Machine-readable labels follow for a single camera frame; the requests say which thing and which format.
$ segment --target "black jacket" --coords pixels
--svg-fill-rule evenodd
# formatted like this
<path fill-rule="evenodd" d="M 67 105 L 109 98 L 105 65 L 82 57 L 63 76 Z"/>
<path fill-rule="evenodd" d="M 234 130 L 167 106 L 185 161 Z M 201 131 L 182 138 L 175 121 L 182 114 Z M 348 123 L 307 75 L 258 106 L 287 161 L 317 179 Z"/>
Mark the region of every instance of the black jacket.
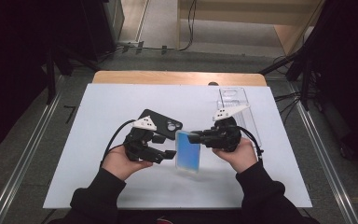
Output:
<path fill-rule="evenodd" d="M 87 189 L 77 189 L 71 201 L 72 209 L 64 219 L 53 223 L 157 223 L 163 214 L 173 224 L 180 223 L 319 223 L 303 217 L 296 207 L 284 197 L 285 187 L 273 181 L 260 162 L 241 174 L 236 174 L 241 184 L 243 200 L 241 210 L 223 211 L 151 211 L 130 212 L 117 210 L 117 197 L 126 183 L 104 169 L 100 169 Z"/>

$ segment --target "white robotic part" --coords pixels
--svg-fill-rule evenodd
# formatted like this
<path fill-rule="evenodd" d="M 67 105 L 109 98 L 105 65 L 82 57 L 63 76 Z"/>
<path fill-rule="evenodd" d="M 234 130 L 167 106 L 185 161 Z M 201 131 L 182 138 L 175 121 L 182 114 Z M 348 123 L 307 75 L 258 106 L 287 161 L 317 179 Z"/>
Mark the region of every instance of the white robotic part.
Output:
<path fill-rule="evenodd" d="M 157 129 L 157 126 L 153 123 L 153 120 L 150 118 L 150 116 L 138 119 L 134 121 L 131 125 L 134 128 L 146 129 L 150 131 L 155 131 Z"/>
<path fill-rule="evenodd" d="M 217 121 L 220 119 L 228 119 L 229 117 L 232 117 L 233 115 L 249 107 L 250 105 L 246 104 L 246 105 L 236 105 L 236 106 L 218 109 L 213 116 L 213 121 Z"/>

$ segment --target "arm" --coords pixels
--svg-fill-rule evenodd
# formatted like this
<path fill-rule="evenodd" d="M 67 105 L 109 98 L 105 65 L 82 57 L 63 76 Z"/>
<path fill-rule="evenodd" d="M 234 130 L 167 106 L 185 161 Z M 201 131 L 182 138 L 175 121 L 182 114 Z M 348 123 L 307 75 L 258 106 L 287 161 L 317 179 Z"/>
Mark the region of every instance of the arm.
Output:
<path fill-rule="evenodd" d="M 296 207 L 284 197 L 284 185 L 273 181 L 261 162 L 257 162 L 252 143 L 242 138 L 233 152 L 214 148 L 213 152 L 228 161 L 237 171 L 236 178 L 243 191 L 242 219 L 244 223 L 319 223 L 302 217 Z"/>
<path fill-rule="evenodd" d="M 129 161 L 124 147 L 112 149 L 89 187 L 75 191 L 72 209 L 60 223 L 117 223 L 117 197 L 126 185 L 124 181 L 152 165 L 149 161 Z"/>

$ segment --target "transparent phone case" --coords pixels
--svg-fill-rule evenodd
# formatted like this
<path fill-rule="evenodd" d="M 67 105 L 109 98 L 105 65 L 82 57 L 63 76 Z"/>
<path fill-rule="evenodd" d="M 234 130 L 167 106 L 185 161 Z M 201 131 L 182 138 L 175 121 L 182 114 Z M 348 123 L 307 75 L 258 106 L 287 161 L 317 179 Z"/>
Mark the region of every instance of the transparent phone case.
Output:
<path fill-rule="evenodd" d="M 249 107 L 242 110 L 240 113 L 235 114 L 233 117 L 237 121 L 237 125 L 248 130 L 261 147 L 262 142 L 258 135 L 257 128 L 255 127 L 255 120 L 252 115 L 252 106 L 248 102 L 244 88 L 222 88 L 219 90 L 217 99 L 217 109 L 224 107 L 231 107 L 236 105 L 248 105 Z"/>

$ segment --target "black sleeve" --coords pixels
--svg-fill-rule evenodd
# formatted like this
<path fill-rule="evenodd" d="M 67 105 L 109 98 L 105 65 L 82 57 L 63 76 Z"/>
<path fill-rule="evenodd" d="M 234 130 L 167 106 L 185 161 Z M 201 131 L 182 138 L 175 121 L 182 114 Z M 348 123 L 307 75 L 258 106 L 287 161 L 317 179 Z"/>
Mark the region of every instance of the black sleeve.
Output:
<path fill-rule="evenodd" d="M 64 223 L 117 223 L 117 197 L 125 182 L 101 168 L 87 189 L 77 189 Z"/>
<path fill-rule="evenodd" d="M 302 217 L 296 207 L 284 197 L 284 185 L 273 181 L 261 162 L 236 175 L 243 190 L 242 218 L 244 223 L 319 223 Z"/>

